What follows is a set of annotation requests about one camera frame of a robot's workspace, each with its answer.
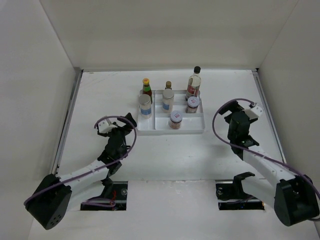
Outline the white bead jar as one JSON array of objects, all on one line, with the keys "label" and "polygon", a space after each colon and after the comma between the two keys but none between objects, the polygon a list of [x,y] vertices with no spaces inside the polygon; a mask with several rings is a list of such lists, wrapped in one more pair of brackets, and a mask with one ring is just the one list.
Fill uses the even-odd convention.
[{"label": "white bead jar", "polygon": [[138,98],[140,114],[148,119],[152,116],[152,102],[148,94],[141,94]]},{"label": "white bead jar", "polygon": [[172,89],[165,89],[162,93],[162,110],[169,114],[173,110],[174,105],[174,91]]}]

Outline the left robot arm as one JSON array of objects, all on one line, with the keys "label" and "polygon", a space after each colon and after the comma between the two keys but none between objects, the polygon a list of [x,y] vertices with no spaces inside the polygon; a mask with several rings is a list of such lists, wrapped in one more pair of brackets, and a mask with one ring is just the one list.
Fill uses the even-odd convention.
[{"label": "left robot arm", "polygon": [[104,116],[94,125],[97,134],[107,138],[96,160],[69,174],[48,174],[25,200],[25,209],[45,230],[54,228],[73,207],[98,206],[98,198],[105,200],[112,195],[110,177],[133,149],[126,136],[137,132],[137,122],[131,113],[116,116],[114,122],[111,119],[112,116]]}]

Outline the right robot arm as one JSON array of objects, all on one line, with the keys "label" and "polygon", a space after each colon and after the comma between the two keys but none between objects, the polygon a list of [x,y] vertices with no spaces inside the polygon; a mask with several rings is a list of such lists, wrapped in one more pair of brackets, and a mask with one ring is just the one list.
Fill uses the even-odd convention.
[{"label": "right robot arm", "polygon": [[320,192],[312,180],[286,163],[269,157],[250,135],[250,126],[263,114],[263,109],[251,100],[243,108],[241,98],[232,99],[216,112],[228,124],[227,140],[223,143],[243,162],[251,165],[263,176],[252,172],[234,176],[231,189],[223,194],[224,200],[246,200],[255,197],[274,209],[280,222],[289,227],[303,221],[320,220]]}]

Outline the small oil bottle gold cap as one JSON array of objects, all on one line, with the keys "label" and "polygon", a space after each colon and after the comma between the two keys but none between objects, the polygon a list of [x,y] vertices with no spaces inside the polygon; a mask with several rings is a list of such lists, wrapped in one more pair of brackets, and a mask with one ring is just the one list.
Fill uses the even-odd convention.
[{"label": "small oil bottle gold cap", "polygon": [[172,89],[172,82],[171,81],[166,81],[165,83],[165,89]]}]

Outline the chili jar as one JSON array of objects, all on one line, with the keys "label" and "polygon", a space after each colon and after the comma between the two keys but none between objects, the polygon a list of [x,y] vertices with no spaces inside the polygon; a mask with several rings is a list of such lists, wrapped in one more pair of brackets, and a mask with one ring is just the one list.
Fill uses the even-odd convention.
[{"label": "chili jar", "polygon": [[174,129],[178,130],[181,127],[183,121],[183,115],[180,111],[174,110],[170,114],[169,126]]},{"label": "chili jar", "polygon": [[187,107],[186,107],[186,113],[188,114],[194,114],[197,112],[198,107],[200,104],[200,100],[198,97],[191,96],[187,99]]}]

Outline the chili sauce bottle yellow cap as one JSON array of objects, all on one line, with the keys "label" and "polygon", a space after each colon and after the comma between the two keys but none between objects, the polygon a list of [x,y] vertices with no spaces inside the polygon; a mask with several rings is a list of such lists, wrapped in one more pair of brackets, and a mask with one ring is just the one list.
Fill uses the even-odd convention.
[{"label": "chili sauce bottle yellow cap", "polygon": [[150,97],[151,103],[153,103],[153,92],[150,86],[150,80],[148,78],[144,78],[142,80],[142,84],[142,93],[148,95]]}]

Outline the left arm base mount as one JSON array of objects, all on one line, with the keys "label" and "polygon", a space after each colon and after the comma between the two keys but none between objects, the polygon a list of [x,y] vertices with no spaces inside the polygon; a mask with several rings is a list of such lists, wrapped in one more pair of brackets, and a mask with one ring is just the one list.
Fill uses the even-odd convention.
[{"label": "left arm base mount", "polygon": [[99,196],[93,197],[80,205],[81,211],[126,211],[128,181],[102,181],[104,189]]}]

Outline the soy sauce bottle black cap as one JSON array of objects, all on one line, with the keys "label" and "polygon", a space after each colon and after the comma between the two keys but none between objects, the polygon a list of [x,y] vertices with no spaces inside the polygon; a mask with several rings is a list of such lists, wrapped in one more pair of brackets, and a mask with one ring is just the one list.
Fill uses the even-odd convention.
[{"label": "soy sauce bottle black cap", "polygon": [[190,97],[198,97],[200,86],[201,86],[201,77],[200,77],[201,67],[195,66],[193,70],[193,75],[188,79],[188,85],[186,89],[185,99],[188,100]]}]

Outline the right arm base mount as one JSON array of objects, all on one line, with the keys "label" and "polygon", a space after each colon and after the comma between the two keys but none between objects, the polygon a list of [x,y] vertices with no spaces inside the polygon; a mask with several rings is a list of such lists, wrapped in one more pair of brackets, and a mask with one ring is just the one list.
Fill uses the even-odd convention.
[{"label": "right arm base mount", "polygon": [[233,177],[232,181],[217,181],[216,197],[220,211],[265,210],[264,203],[244,192],[242,181],[254,177],[252,172],[244,172]]}]

